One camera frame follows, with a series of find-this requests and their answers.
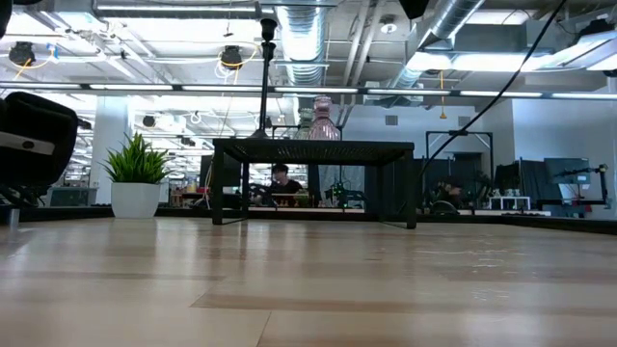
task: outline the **silver duct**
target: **silver duct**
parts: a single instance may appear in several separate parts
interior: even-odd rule
[[[314,7],[280,7],[282,51],[286,60],[312,62],[323,60],[325,53],[326,9]],[[323,67],[287,66],[287,77],[294,86],[319,86]]]
[[[483,3],[484,0],[440,0],[435,9],[433,22],[418,47],[452,38]],[[389,87],[411,88],[422,72],[403,67],[396,78],[390,82]]]

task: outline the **computer monitor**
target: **computer monitor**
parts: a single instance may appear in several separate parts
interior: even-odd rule
[[[586,158],[546,158],[549,183],[552,184],[590,184],[591,174]]]
[[[223,186],[240,187],[242,186],[242,163],[225,154],[223,168]],[[205,177],[212,164],[212,155],[201,157],[200,187],[205,187]]]

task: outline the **table top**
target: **table top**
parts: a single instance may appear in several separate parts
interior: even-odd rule
[[[382,166],[414,151],[413,143],[319,140],[215,139],[240,162]]]

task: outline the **black stand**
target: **black stand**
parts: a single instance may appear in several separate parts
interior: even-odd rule
[[[277,48],[271,42],[274,38],[274,31],[277,28],[277,22],[272,19],[261,19],[261,37],[264,42],[261,44],[263,48],[263,76],[261,79],[261,107],[259,109],[259,128],[251,135],[250,139],[267,139],[266,134],[266,110],[268,102],[268,71],[270,70],[270,62],[274,58],[274,50]]]

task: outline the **ceiling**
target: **ceiling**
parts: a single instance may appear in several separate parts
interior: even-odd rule
[[[227,1],[167,1],[171,4],[209,5]],[[98,5],[118,4],[115,0],[99,0]],[[155,4],[156,1],[122,1],[124,5]],[[323,63],[327,65],[326,86],[340,86],[348,62],[352,41],[357,30],[363,30],[360,47],[367,44],[367,31],[375,11],[371,7],[369,19],[364,28],[358,28],[358,14],[363,1],[342,0],[328,10],[325,34],[326,51]],[[425,17],[430,17],[436,1],[432,1]],[[493,28],[494,30],[517,30],[525,23],[546,19],[555,1],[526,0],[487,0],[480,10],[468,21],[464,28]],[[554,26],[549,32],[554,41],[573,41],[573,32],[578,32],[589,23],[569,21],[586,16],[587,13],[603,13],[608,20],[617,16],[614,0],[589,1],[571,0],[567,11],[559,16],[563,27]],[[383,82],[394,77],[407,64],[406,49],[410,32],[423,18],[411,22],[402,14],[398,1],[387,1],[383,14],[393,14],[396,31],[390,34],[377,30],[370,41],[366,64],[360,73],[359,84],[369,81]],[[76,82],[76,83],[175,83],[175,84],[238,84],[260,85],[263,60],[258,46],[261,42],[261,28],[257,21],[249,19],[228,19],[222,12],[219,19],[178,17],[100,17],[87,14],[81,9],[74,12],[42,13],[32,8],[17,8],[8,28],[7,36],[0,41],[0,80],[26,82]],[[36,53],[34,67],[25,69],[15,66],[8,54],[16,41],[30,41]],[[272,85],[287,85],[288,76],[282,42],[277,33],[275,43],[278,48],[270,69]],[[57,59],[50,55],[49,46],[57,47]],[[219,54],[227,45],[240,46],[245,64],[235,73],[219,68]],[[470,89],[495,91],[507,81],[511,72],[482,72],[464,70],[444,70],[439,74],[423,73],[418,83],[424,88]],[[605,84],[600,71],[577,69],[556,72],[522,73],[514,85],[521,91],[595,91]],[[93,94],[47,93],[45,97],[58,100],[75,109],[80,117],[94,121],[95,98]],[[451,98],[449,105],[477,106],[485,99]],[[142,131],[158,134],[170,132],[165,128],[143,128],[143,116],[174,116],[187,119],[186,134],[205,134],[216,137],[246,136],[255,130],[255,117],[259,110],[257,97],[240,97],[229,94],[219,96],[173,96],[141,95],[133,96],[135,123]],[[441,103],[439,97],[424,97],[421,105],[431,107]],[[267,115],[274,124],[294,124],[297,122],[298,100],[293,97],[271,98]],[[80,140],[80,146],[87,150],[87,132]],[[185,148],[175,139],[159,139],[157,147]],[[198,149],[209,151],[207,141],[199,143]],[[199,163],[184,156],[182,161],[190,161],[194,170]]]

